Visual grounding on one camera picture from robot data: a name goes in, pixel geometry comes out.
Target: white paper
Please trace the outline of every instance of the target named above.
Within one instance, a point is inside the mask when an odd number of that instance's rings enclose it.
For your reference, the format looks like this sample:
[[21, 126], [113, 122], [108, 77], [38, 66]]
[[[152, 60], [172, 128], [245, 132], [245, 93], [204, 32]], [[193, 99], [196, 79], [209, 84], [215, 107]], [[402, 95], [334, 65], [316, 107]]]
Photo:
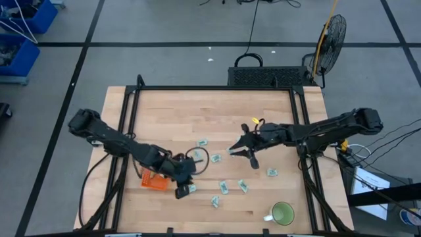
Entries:
[[[384, 180], [383, 178], [380, 178], [368, 171], [365, 171], [362, 168], [357, 167], [355, 169], [355, 177], [367, 182], [368, 184], [371, 184], [371, 187], [376, 188], [377, 190], [390, 188], [389, 181]], [[362, 182], [354, 178], [353, 186], [351, 188], [351, 194], [361, 194], [361, 193], [371, 192], [371, 191], [372, 190], [369, 187], [367, 187], [367, 185], [363, 184]], [[356, 208], [363, 210], [376, 217], [379, 217], [385, 221], [387, 220], [387, 204], [367, 205], [367, 206], [360, 206]]]

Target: gray floor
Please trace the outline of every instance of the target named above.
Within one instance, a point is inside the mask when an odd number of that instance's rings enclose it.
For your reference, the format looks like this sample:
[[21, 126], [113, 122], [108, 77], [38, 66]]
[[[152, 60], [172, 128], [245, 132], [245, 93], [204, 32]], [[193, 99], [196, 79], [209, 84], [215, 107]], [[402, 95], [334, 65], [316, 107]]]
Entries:
[[[67, 0], [42, 42], [83, 42], [99, 0]], [[92, 42], [247, 41], [254, 3], [238, 5], [201, 1], [105, 0]], [[286, 2], [261, 3], [253, 41], [316, 42], [333, 1], [300, 0], [294, 9]], [[421, 42], [421, 2], [387, 0], [407, 42]], [[378, 0], [340, 1], [335, 13], [347, 20], [346, 42], [398, 43]], [[34, 184], [47, 144], [69, 87], [80, 47], [40, 47], [41, 54], [25, 86], [0, 85], [0, 101], [10, 103], [14, 117], [0, 133], [0, 229], [13, 236]], [[225, 85], [227, 69], [244, 47], [90, 47], [70, 102], [53, 158], [26, 234], [69, 231], [73, 227], [82, 180], [91, 148], [71, 136], [66, 123], [79, 108], [101, 111], [108, 86], [133, 84], [142, 74], [148, 85]], [[295, 66], [306, 47], [252, 47], [265, 66]], [[421, 49], [411, 48], [421, 63]], [[256, 62], [244, 59], [242, 66]], [[324, 90], [329, 116], [356, 107], [379, 110], [384, 131], [421, 118], [421, 88], [400, 47], [344, 48], [327, 75]], [[390, 138], [409, 130], [404, 128]], [[369, 144], [378, 136], [355, 136], [352, 143]], [[405, 140], [375, 163], [389, 174], [421, 181], [421, 134]], [[380, 233], [363, 219], [357, 230]]]

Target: black floor stripe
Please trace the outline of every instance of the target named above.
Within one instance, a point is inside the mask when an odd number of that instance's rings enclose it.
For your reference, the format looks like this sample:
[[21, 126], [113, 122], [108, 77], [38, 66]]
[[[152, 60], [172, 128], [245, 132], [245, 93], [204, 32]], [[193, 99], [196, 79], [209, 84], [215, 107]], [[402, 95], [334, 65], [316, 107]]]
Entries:
[[380, 0], [382, 2], [384, 11], [386, 12], [387, 17], [389, 18], [390, 24], [393, 27], [393, 30], [395, 31], [395, 34], [397, 36], [397, 39], [399, 40], [399, 43], [401, 43], [403, 46], [403, 51], [405, 53], [405, 56], [407, 57], [408, 63], [415, 75], [416, 80], [418, 81], [418, 84], [421, 86], [421, 72], [420, 72], [420, 68], [418, 67], [414, 56], [412, 55], [410, 49], [409, 49], [409, 45], [407, 44], [407, 42], [405, 41], [405, 37], [403, 37], [402, 31], [401, 29], [399, 29], [399, 26], [397, 25], [396, 19], [393, 16], [392, 11], [390, 10], [389, 4], [387, 4], [386, 0]]
[[70, 83], [68, 85], [67, 92], [60, 109], [59, 117], [57, 118], [57, 121], [55, 123], [53, 133], [51, 135], [51, 138], [47, 146], [47, 150], [45, 151], [45, 155], [41, 163], [41, 167], [38, 170], [38, 174], [35, 179], [34, 186], [32, 187], [31, 194], [28, 198], [28, 202], [26, 203], [25, 210], [19, 222], [19, 226], [18, 226], [15, 236], [18, 236], [18, 237], [24, 236], [28, 228], [32, 213], [34, 211], [35, 204], [38, 199], [39, 192], [41, 191], [42, 183], [44, 181], [45, 175], [47, 174], [47, 169], [50, 164], [51, 158], [53, 156], [54, 148], [56, 146], [61, 128], [64, 123], [64, 118], [66, 117], [66, 114], [67, 114], [68, 106], [70, 105], [70, 100], [72, 99], [74, 88], [76, 87], [76, 83], [78, 82], [80, 71], [84, 65], [87, 49], [89, 48], [89, 42], [92, 40], [93, 32], [95, 31], [95, 27], [98, 23], [98, 18], [99, 18], [99, 15], [101, 14], [103, 5], [104, 5], [104, 0], [100, 0], [98, 2], [97, 9], [93, 16], [91, 26], [89, 27], [89, 31], [85, 39], [84, 47], [82, 48], [78, 62], [76, 63], [76, 67], [74, 69], [72, 79], [70, 80]]
[[[89, 47], [247, 47], [248, 42], [91, 42]], [[252, 42], [251, 47], [316, 47], [311, 42]], [[82, 42], [40, 42], [39, 47], [83, 47]], [[344, 48], [421, 47], [421, 43], [344, 43]]]

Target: mug handle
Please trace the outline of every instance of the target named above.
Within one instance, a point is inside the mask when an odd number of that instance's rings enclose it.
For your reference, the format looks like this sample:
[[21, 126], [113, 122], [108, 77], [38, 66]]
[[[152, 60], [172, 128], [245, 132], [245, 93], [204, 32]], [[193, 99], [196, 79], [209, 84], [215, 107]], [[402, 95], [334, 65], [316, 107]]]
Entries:
[[273, 221], [274, 220], [274, 216], [273, 215], [267, 215], [265, 217], [263, 217], [264, 221]]

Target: blue bin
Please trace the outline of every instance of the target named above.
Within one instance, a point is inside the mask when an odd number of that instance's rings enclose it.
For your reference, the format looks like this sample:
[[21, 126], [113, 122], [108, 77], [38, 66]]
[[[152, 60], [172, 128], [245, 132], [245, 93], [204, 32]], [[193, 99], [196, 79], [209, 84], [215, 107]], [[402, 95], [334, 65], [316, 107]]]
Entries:
[[0, 75], [27, 76], [39, 55], [39, 49], [22, 36], [0, 34], [0, 44], [20, 45], [12, 63], [9, 66], [0, 66]]
[[[32, 3], [32, 0], [18, 0], [20, 7], [24, 6], [27, 3]], [[8, 8], [16, 7], [16, 3], [14, 0], [0, 0], [0, 5], [6, 6]], [[33, 18], [25, 19], [29, 29], [31, 29], [33, 34], [44, 34], [47, 32], [48, 27], [50, 27], [51, 23], [53, 22], [55, 16], [57, 15], [57, 9], [54, 5], [50, 2], [50, 0], [43, 0], [41, 6], [38, 7], [38, 11]], [[0, 20], [4, 23], [8, 24], [10, 27], [14, 28], [15, 30], [20, 32], [20, 29], [14, 24], [18, 24], [25, 32], [28, 32], [28, 29], [25, 26], [22, 18], [13, 18], [13, 22], [11, 22], [8, 18], [0, 17]], [[0, 26], [12, 32], [12, 30], [0, 24]]]

